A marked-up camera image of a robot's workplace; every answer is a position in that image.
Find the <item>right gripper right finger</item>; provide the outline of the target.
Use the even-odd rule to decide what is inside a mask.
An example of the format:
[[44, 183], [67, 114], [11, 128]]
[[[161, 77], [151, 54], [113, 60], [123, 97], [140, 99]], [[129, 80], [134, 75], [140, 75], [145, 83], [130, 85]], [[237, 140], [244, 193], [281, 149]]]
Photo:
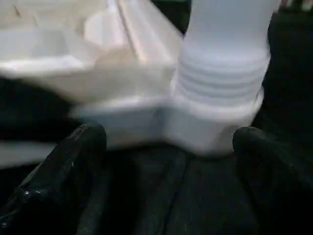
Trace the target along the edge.
[[236, 168], [262, 235], [313, 233], [313, 162], [291, 144], [255, 127], [232, 139]]

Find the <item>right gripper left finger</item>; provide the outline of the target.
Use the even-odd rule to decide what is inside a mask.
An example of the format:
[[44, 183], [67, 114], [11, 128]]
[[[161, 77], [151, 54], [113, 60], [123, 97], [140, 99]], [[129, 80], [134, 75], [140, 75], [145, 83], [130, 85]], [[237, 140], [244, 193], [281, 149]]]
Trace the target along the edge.
[[99, 227], [105, 129], [81, 125], [15, 188], [0, 210], [3, 235], [93, 235]]

